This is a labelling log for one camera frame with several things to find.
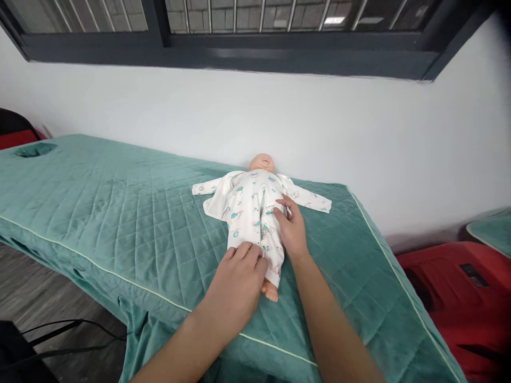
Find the doll head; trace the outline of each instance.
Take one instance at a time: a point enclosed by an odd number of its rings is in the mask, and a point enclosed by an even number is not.
[[[249,171],[255,169],[263,169],[273,173],[275,171],[275,164],[268,154],[260,153],[254,157],[249,166]]]

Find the teal quilted cover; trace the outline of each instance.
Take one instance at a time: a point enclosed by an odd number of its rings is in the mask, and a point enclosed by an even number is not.
[[[122,320],[128,381],[197,306],[227,247],[192,184],[236,170],[70,135],[0,151],[0,239],[72,279]],[[294,180],[332,200],[303,209],[310,252],[388,382],[464,382],[388,245],[350,189]],[[262,298],[204,381],[320,381],[293,270]]]
[[[511,209],[471,222],[467,225],[467,231],[485,245],[511,258],[511,236],[509,235]]]

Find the onesie sleeve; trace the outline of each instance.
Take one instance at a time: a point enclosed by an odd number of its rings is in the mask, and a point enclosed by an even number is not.
[[[320,196],[319,194],[308,191],[293,183],[291,178],[279,174],[282,178],[283,185],[286,186],[288,197],[295,201],[297,204],[308,207],[309,209],[330,213],[332,201],[328,198]]]
[[[192,194],[193,195],[202,195],[202,194],[214,194],[217,190],[220,181],[222,181],[223,177],[204,182],[202,184],[195,184],[192,186]]]

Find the right hand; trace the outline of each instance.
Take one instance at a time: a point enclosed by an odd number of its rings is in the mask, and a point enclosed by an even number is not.
[[[276,202],[287,206],[291,211],[291,216],[288,215],[286,217],[278,208],[275,207],[273,209],[273,214],[281,227],[282,242],[286,247],[289,257],[293,259],[294,257],[308,254],[305,223],[300,208],[295,201],[285,194],[282,195],[282,199],[277,199]]]
[[[212,329],[222,348],[255,314],[267,269],[262,249],[251,242],[229,248],[218,265],[206,296],[191,315]]]

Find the baby doll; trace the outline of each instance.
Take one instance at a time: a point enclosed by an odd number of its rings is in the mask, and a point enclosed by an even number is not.
[[[286,194],[297,204],[310,209],[330,212],[332,201],[296,186],[291,178],[274,174],[275,165],[268,154],[258,154],[250,163],[249,171],[233,171],[222,178],[195,184],[192,194],[214,194],[204,201],[204,212],[210,217],[227,222],[227,248],[238,248],[248,241],[262,248],[268,260],[263,294],[278,301],[278,284],[284,262],[284,246],[273,208],[284,214],[287,209],[275,202]]]

